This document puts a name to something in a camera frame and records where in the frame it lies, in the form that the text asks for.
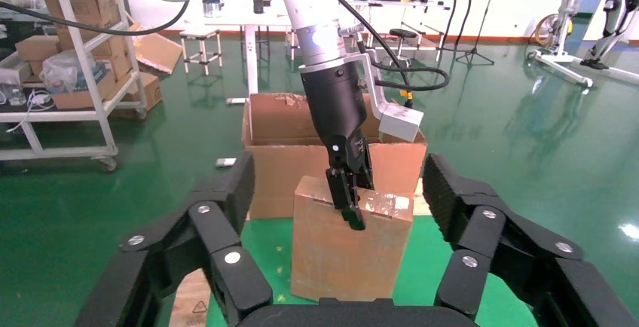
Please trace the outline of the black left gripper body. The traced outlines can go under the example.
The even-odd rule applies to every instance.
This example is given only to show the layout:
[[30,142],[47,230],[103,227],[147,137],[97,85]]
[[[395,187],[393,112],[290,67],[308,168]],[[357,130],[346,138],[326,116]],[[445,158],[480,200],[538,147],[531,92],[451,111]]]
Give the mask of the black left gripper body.
[[362,166],[362,125],[367,118],[354,62],[324,69],[301,67],[301,80],[317,135],[330,167],[356,173]]

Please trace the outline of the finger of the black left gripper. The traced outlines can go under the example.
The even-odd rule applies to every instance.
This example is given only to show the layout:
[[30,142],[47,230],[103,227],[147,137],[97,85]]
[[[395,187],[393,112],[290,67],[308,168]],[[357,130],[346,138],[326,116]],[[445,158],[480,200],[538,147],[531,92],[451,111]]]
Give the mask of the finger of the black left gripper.
[[368,141],[362,140],[362,166],[356,172],[356,184],[360,188],[374,190],[374,177]]
[[330,167],[326,170],[326,177],[334,208],[352,230],[363,231],[365,222],[357,204],[355,174],[348,168]]

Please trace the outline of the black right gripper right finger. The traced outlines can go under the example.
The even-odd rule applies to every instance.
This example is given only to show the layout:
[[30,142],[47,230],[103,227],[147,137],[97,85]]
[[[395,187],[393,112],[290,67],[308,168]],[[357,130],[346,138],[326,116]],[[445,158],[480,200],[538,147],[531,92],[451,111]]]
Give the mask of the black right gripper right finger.
[[423,166],[423,197],[453,251],[435,305],[475,320],[489,275],[540,326],[636,326],[638,320],[573,241],[512,211],[487,183],[440,154]]

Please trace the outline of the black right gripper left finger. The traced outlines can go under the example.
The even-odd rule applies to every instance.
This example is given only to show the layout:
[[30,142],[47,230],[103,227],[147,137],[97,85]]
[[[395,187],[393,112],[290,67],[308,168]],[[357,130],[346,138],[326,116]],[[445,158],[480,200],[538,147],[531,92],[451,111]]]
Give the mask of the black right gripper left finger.
[[240,240],[254,190],[245,151],[225,174],[199,182],[180,209],[123,237],[75,325],[155,326],[163,299],[196,270],[229,326],[270,305],[272,288]]

